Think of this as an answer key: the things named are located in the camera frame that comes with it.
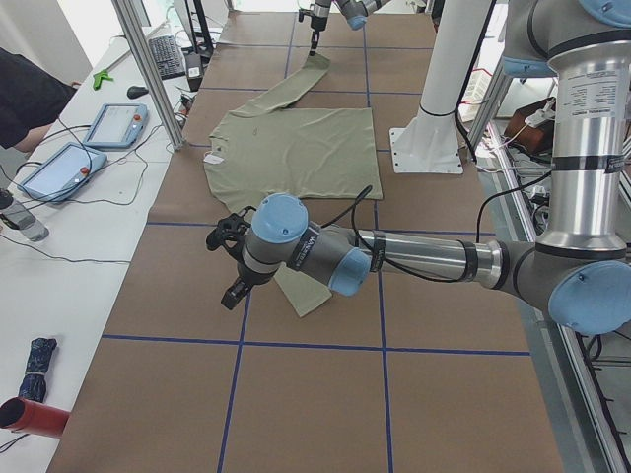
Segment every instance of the shirt tag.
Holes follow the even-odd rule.
[[[212,153],[206,153],[206,155],[204,156],[204,163],[208,163],[209,165],[218,165],[223,161],[223,158],[213,155]]]

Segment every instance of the person's arm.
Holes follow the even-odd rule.
[[[32,128],[22,141],[14,145],[14,148],[23,153],[30,153],[39,143],[41,143],[41,140],[43,140],[43,137],[46,136],[46,133],[48,133],[51,126],[52,123],[49,123],[47,125],[39,126],[38,128]]]

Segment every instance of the robotic arm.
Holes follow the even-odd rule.
[[[238,261],[239,278],[222,304],[232,309],[281,264],[344,296],[369,272],[404,272],[436,283],[477,282],[517,296],[583,334],[604,333],[631,319],[631,267],[538,253],[531,243],[451,241],[366,232],[310,222],[297,197],[273,194],[252,218],[245,210],[219,222],[209,250],[223,246]]]
[[[298,21],[302,22],[305,17],[312,19],[311,27],[314,32],[312,33],[312,48],[309,52],[311,56],[316,53],[320,33],[326,30],[333,1],[346,18],[348,25],[353,30],[359,30],[366,24],[369,15],[375,13],[390,0],[315,0],[309,9],[301,8],[298,12]]]
[[[318,33],[328,7],[316,3],[310,15],[313,22],[316,12],[324,19]],[[532,77],[554,70],[559,77],[550,221],[536,243],[479,244],[320,228],[299,199],[274,194],[263,200],[251,225],[245,210],[222,220],[207,239],[208,249],[223,246],[239,263],[240,277],[222,304],[234,307],[285,263],[347,296],[370,271],[382,269],[437,283],[478,282],[586,335],[630,320],[631,267],[624,262],[626,244],[615,233],[615,216],[624,163],[631,3],[512,0],[509,20],[507,72]]]

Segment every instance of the folded umbrella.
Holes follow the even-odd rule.
[[[27,361],[24,380],[20,386],[20,397],[43,402],[46,395],[46,380],[52,352],[57,346],[54,338],[36,338],[31,342],[31,353]]]

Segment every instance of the keyboard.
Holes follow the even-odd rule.
[[[151,49],[151,54],[154,56],[160,77],[163,80],[186,75],[174,36],[149,38],[149,49]]]

